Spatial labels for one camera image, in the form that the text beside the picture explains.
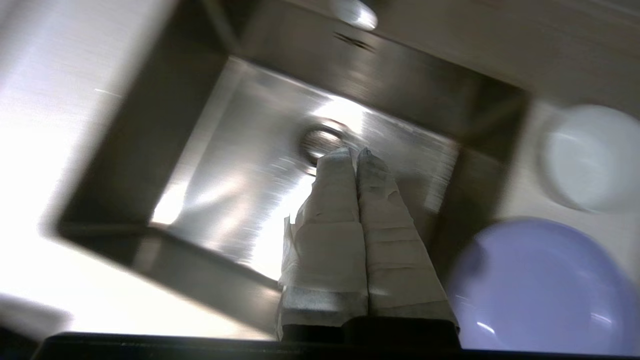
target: white bowl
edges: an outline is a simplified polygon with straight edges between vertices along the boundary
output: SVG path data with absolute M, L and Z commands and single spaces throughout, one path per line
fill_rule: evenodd
M 605 106 L 574 106 L 543 140 L 543 177 L 561 203 L 597 212 L 640 209 L 638 120 Z

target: purple plate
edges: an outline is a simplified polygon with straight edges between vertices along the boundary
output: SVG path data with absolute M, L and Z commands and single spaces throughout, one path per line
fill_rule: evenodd
M 514 220 L 476 235 L 447 294 L 463 348 L 638 355 L 633 284 L 585 234 Z

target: sink basin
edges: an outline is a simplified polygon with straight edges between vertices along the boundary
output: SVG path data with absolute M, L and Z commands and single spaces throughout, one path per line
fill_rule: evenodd
M 318 157 L 366 146 L 445 280 L 492 221 L 527 94 L 292 2 L 242 3 L 179 2 L 58 231 L 270 332 L 285 217 Z

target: stainless steel sink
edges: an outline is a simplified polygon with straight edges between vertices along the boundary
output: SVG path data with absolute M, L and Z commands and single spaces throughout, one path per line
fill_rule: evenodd
M 492 221 L 527 95 L 294 2 L 239 3 L 180 2 L 59 232 L 272 331 L 285 217 L 319 156 L 366 146 L 445 280 Z

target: countertop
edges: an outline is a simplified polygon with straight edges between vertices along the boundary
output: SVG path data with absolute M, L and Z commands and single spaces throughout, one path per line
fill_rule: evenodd
M 83 173 L 97 139 L 139 68 L 152 43 L 149 39 L 157 36 L 175 3 L 176 0 L 5 0 L 0 6 L 3 323 L 36 338 L 63 330 L 271 337 L 75 247 L 52 231 L 53 219 Z M 491 5 L 487 11 L 500 9 Z M 482 61 L 471 55 L 462 56 L 465 50 L 467 54 L 477 54 L 469 44 L 441 47 L 438 51 L 434 40 L 429 47 L 443 58 L 486 70 L 483 72 L 498 78 L 508 79 L 509 71 L 520 74 L 514 82 L 536 95 L 499 217 L 538 216 L 574 226 L 601 243 L 640 285 L 640 265 L 634 261 L 640 255 L 640 217 L 596 215 L 564 208 L 545 195 L 534 166 L 540 126 L 577 99 L 604 99 L 634 113 L 636 109 L 625 106 L 637 95 L 636 86 L 631 84 L 640 72 L 634 72 L 630 79 L 605 81 L 604 75 L 593 73 L 596 65 L 582 64 L 564 83 L 548 76 L 544 86 L 535 86 L 533 79 L 538 75 L 526 71 L 526 66 L 532 66 L 530 61 L 524 61 L 528 59 L 517 58 L 523 61 L 511 62 L 512 67 L 505 70 L 500 67 L 504 59 L 499 57 L 503 49 L 493 49 L 492 65 L 492 56 Z M 635 54 L 620 54 L 613 49 L 614 56 L 609 56 L 608 48 L 588 44 L 589 54 L 594 54 L 593 49 L 606 54 L 597 59 L 606 57 L 608 62 L 602 66 L 607 69 L 617 64 L 640 68 Z M 566 54 L 557 56 L 567 61 L 570 56 Z M 567 66 L 554 64 L 554 71 Z M 598 88 L 589 95 L 585 86 L 570 84 L 571 79 L 582 79 L 581 74 L 596 86 L 615 88 L 617 81 L 621 85 L 618 91 Z M 617 70 L 611 74 L 622 77 Z

